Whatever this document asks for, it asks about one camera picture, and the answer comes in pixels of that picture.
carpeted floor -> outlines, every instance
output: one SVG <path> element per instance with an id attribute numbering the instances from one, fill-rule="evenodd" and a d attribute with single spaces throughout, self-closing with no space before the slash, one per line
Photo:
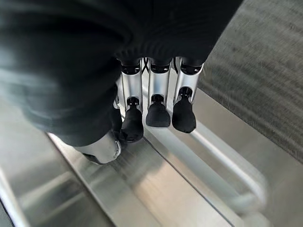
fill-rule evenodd
<path id="1" fill-rule="evenodd" d="M 245 0 L 199 87 L 303 163 L 303 1 Z"/>

